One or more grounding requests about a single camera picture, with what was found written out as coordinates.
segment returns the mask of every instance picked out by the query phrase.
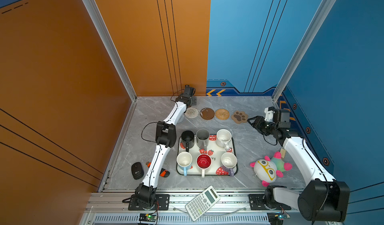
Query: mug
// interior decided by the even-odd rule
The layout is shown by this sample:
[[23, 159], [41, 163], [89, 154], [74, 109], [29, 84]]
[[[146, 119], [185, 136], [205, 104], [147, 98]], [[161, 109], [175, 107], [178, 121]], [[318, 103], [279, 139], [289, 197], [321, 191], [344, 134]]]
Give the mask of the mug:
[[176, 158], [177, 165], [184, 170], [184, 176], [187, 175], [187, 170], [192, 166], [192, 155], [189, 152], [181, 152]]
[[197, 145], [199, 148], [204, 149], [204, 151], [207, 150], [207, 143], [209, 141], [209, 131], [202, 128], [199, 129], [196, 133], [196, 138], [197, 138]]
[[212, 160], [206, 154], [200, 154], [196, 159], [197, 166], [201, 169], [201, 177], [204, 177], [205, 170], [209, 169]]
[[229, 173], [229, 176], [233, 177], [235, 173], [233, 172], [233, 168], [237, 164], [237, 158], [233, 153], [225, 152], [221, 155], [221, 163], [224, 165], [223, 170]]
[[223, 147], [226, 151], [229, 150], [229, 143], [231, 142], [232, 134], [226, 129], [220, 129], [217, 132], [216, 144], [219, 147]]
[[184, 131], [181, 134], [181, 143], [185, 147], [185, 151], [189, 152], [189, 149], [195, 145], [195, 134], [192, 131]]

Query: gray marble table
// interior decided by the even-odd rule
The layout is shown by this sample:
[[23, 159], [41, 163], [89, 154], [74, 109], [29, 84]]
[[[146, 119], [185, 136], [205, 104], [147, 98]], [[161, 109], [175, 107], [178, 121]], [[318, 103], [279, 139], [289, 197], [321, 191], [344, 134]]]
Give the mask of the gray marble table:
[[[162, 121], [167, 117], [174, 106], [170, 97], [139, 97], [134, 111], [132, 121], [129, 125], [122, 148], [118, 154], [110, 183], [107, 189], [136, 189], [141, 180], [134, 180], [131, 173], [131, 165], [140, 161], [144, 167], [144, 174], [148, 171], [145, 163], [151, 161], [155, 144], [141, 139], [141, 131], [149, 122]], [[234, 111], [244, 111], [249, 117], [264, 115], [266, 107], [273, 106], [270, 97], [197, 97], [199, 111], [208, 107], [213, 110], [219, 108], [227, 109], [231, 115]], [[185, 188], [207, 188], [209, 185], [214, 188], [237, 188], [237, 189], [261, 189], [261, 180], [255, 176], [251, 162], [263, 158], [272, 157], [281, 146], [272, 146], [264, 141], [260, 135], [248, 123], [236, 124], [231, 118], [219, 120], [214, 117], [211, 120], [204, 120], [200, 116], [187, 118], [176, 125], [177, 137], [185, 130], [196, 132], [200, 128], [216, 133], [220, 129], [231, 131], [235, 142], [235, 151], [238, 159], [239, 171], [234, 177], [229, 176], [183, 176], [176, 171], [177, 144], [170, 150], [163, 168], [170, 171], [167, 178], [159, 177], [158, 189], [185, 189]], [[143, 132], [143, 137], [154, 141], [156, 123], [150, 124]], [[275, 143], [270, 135], [266, 137], [268, 142]], [[304, 188], [305, 183], [298, 167], [292, 157], [287, 153], [284, 161], [293, 165], [292, 170], [284, 172], [283, 178], [277, 178], [274, 184], [283, 185], [288, 188]]]

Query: purple mug handle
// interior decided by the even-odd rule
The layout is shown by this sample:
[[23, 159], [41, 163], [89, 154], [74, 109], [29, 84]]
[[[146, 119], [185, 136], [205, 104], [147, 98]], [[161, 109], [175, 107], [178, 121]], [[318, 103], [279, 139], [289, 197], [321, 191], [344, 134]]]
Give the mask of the purple mug handle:
[[233, 177], [235, 175], [235, 173], [233, 172], [233, 168], [230, 168], [229, 169], [229, 176]]

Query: dark blue wall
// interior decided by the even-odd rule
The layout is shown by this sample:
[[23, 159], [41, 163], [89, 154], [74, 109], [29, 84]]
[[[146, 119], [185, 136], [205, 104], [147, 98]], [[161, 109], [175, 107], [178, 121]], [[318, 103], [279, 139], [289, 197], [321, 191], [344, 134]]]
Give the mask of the dark blue wall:
[[288, 83], [353, 191], [346, 225], [383, 224], [383, 209], [362, 212], [384, 207], [383, 74], [384, 0], [337, 0]]
[[279, 82], [321, 0], [279, 1], [211, 0], [208, 81], [229, 81], [241, 93]]

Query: strawberry tray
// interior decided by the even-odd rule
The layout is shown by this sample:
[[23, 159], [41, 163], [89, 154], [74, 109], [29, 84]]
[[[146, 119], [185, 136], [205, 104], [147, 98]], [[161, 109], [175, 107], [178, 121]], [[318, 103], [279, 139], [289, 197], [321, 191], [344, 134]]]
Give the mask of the strawberry tray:
[[[235, 144], [233, 142], [233, 138], [232, 138], [232, 141], [230, 142], [229, 147], [230, 147], [229, 151], [226, 151], [224, 148], [219, 147], [216, 144], [216, 134], [211, 134], [209, 136], [209, 142], [207, 144], [207, 151], [204, 151], [197, 146], [196, 136], [195, 136], [195, 145], [189, 149], [189, 153], [192, 155], [192, 168], [187, 170], [187, 175], [199, 175], [199, 176], [201, 176], [201, 170], [199, 169], [199, 167], [196, 164], [196, 159], [200, 154], [207, 153], [211, 157], [212, 163], [211, 163], [211, 166], [207, 170], [205, 170], [205, 176], [210, 176], [210, 175], [212, 175], [212, 176], [213, 175], [214, 176], [228, 176], [228, 172], [222, 169], [223, 164], [221, 163], [221, 156], [225, 152], [231, 152], [234, 155], [236, 155]], [[185, 148], [184, 148], [184, 146], [182, 146], [182, 143], [181, 143], [181, 138], [179, 138], [178, 148], [179, 148], [179, 150], [178, 150], [177, 154], [179, 154], [181, 152], [185, 152]], [[177, 173], [184, 176], [184, 171], [177, 165], [177, 162], [176, 162], [176, 168], [177, 168]], [[237, 174], [237, 170], [238, 170], [238, 167], [236, 165], [236, 167], [233, 168], [235, 175]]]

